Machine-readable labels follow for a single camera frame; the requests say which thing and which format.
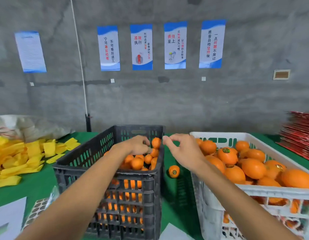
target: white rope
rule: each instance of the white rope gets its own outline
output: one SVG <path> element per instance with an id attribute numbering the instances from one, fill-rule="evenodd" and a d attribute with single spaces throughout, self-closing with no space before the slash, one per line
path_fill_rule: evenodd
<path id="1" fill-rule="evenodd" d="M 72 15 L 73 15 L 73 21 L 74 21 L 74 28 L 75 28 L 75 34 L 76 34 L 76 37 L 77 37 L 77 44 L 78 44 L 78 51 L 79 51 L 79 59 L 80 59 L 81 75 L 82 75 L 82 83 L 83 83 L 83 92 L 84 92 L 84 103 L 85 103 L 85 106 L 86 106 L 86 115 L 88 116 L 86 86 L 84 84 L 84 75 L 83 75 L 83 67 L 82 67 L 82 60 L 81 60 L 81 51 L 80 51 L 79 37 L 78 37 L 77 25 L 76 25 L 76 22 L 75 22 L 73 3 L 72 3 L 72 0 L 70 0 L 70 1 L 71 1 Z"/>

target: person's right hand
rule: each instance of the person's right hand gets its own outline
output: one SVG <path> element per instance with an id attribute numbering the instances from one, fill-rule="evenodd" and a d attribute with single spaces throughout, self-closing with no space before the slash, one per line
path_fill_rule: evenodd
<path id="1" fill-rule="evenodd" d="M 173 141 L 179 141 L 180 146 L 176 146 Z M 163 144 L 170 149 L 174 158 L 190 171 L 196 172 L 201 163 L 205 161 L 204 155 L 193 136 L 188 134 L 164 136 Z"/>

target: gray wall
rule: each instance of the gray wall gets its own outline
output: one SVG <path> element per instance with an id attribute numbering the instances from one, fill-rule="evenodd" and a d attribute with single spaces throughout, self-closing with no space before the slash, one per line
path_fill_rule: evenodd
<path id="1" fill-rule="evenodd" d="M 74 0 L 74 9 L 94 131 L 163 124 L 170 132 L 275 133 L 286 111 L 309 111 L 309 0 Z M 199 69 L 201 23 L 213 19 L 227 19 L 222 68 Z M 187 68 L 165 70 L 163 24 L 184 20 Z M 135 23 L 153 24 L 153 71 L 132 71 Z M 118 26 L 120 72 L 100 71 L 101 25 Z M 22 72 L 20 30 L 40 33 L 47 73 Z M 275 69 L 291 69 L 290 80 L 273 81 Z M 0 0 L 0 114 L 85 130 L 70 0 Z"/>

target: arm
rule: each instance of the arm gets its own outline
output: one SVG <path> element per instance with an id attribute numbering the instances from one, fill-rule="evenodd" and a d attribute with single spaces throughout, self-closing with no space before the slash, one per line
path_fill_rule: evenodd
<path id="1" fill-rule="evenodd" d="M 16 240 L 81 239 L 124 158 L 128 154 L 150 153 L 149 145 L 143 136 L 113 145 L 109 153 L 64 191 Z"/>
<path id="2" fill-rule="evenodd" d="M 173 141 L 179 141 L 177 147 Z M 297 240 L 289 229 L 263 209 L 249 195 L 229 181 L 216 167 L 205 160 L 193 136 L 175 134 L 164 136 L 175 159 L 194 172 L 214 193 L 248 240 Z"/>

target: green table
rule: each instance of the green table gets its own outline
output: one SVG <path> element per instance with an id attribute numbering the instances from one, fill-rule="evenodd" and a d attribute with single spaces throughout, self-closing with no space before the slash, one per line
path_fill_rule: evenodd
<path id="1" fill-rule="evenodd" d="M 74 137 L 80 143 L 84 143 L 97 134 L 97 132 L 75 132 L 63 138 L 62 141 Z M 253 134 L 253 136 L 309 170 L 308 160 L 275 143 L 278 137 L 262 134 Z M 167 147 L 165 147 L 164 165 L 165 169 L 168 169 L 171 165 L 179 165 Z M 27 197 L 24 216 L 24 220 L 26 220 L 35 201 L 48 197 L 53 186 L 56 184 L 57 182 L 52 165 L 45 164 L 40 172 L 23 175 L 19 185 L 0 188 L 0 206 Z M 163 231 L 170 222 L 194 239 L 203 239 L 200 231 L 190 172 L 180 166 L 180 176 L 177 179 L 170 178 L 165 174 L 162 196 L 161 231 Z"/>

